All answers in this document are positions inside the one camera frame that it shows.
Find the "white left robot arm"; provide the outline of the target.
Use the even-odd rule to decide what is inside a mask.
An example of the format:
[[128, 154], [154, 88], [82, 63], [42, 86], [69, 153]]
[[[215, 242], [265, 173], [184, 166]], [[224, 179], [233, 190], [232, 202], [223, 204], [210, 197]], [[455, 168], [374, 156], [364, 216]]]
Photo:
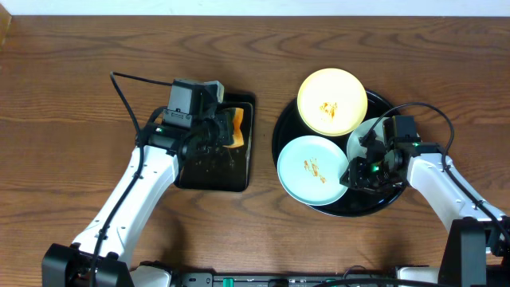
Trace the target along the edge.
[[242, 112], [203, 116], [189, 129], [149, 121], [107, 202], [71, 246], [53, 244], [42, 260], [44, 286], [168, 286], [171, 272], [154, 263], [130, 270], [134, 248], [156, 203], [185, 162], [241, 142]]

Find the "light blue plate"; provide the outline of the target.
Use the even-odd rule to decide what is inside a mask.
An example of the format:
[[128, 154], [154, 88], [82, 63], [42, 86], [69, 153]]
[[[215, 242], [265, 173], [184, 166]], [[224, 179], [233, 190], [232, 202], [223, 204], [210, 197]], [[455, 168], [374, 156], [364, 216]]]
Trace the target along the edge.
[[341, 148], [321, 136], [301, 136], [287, 143], [277, 159], [278, 179], [295, 200], [326, 206], [341, 199], [347, 187], [340, 177], [349, 161]]

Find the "orange green scrub sponge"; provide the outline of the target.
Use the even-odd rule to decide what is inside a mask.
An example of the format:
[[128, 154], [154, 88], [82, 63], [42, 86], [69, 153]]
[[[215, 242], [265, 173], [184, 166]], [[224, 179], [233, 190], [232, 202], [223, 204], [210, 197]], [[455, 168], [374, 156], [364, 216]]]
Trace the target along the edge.
[[233, 111], [233, 142], [230, 145], [226, 145], [227, 148], [237, 148], [244, 145], [244, 139], [241, 132], [244, 110], [242, 108], [234, 108]]

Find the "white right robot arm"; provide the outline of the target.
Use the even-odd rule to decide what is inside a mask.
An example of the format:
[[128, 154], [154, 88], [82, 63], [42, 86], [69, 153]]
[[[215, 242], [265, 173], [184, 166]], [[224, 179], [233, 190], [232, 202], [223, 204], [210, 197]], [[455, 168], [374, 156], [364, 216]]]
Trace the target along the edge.
[[401, 286], [507, 286], [509, 217], [460, 175], [451, 158], [432, 143], [401, 143], [377, 159], [352, 159], [340, 182], [381, 193], [403, 183], [417, 190], [448, 232], [441, 264], [401, 267]]

